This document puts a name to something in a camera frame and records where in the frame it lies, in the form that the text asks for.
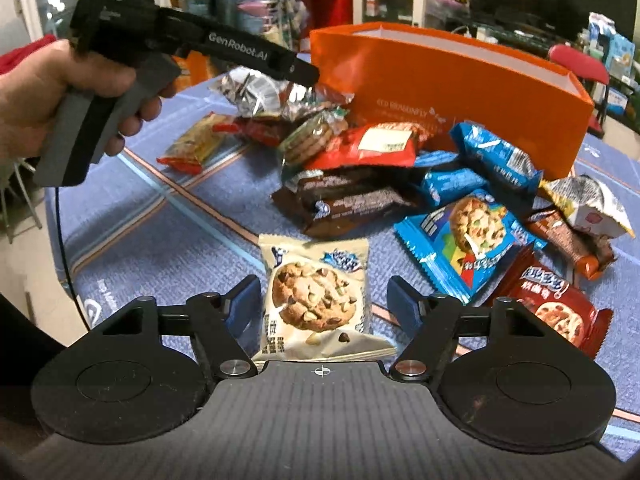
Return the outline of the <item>person's left hand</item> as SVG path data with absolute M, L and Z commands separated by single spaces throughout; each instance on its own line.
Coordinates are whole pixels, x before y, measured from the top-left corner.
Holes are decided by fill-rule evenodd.
M 36 157 L 69 88 L 119 98 L 136 81 L 132 67 L 79 53 L 66 39 L 32 52 L 1 76 L 1 159 Z

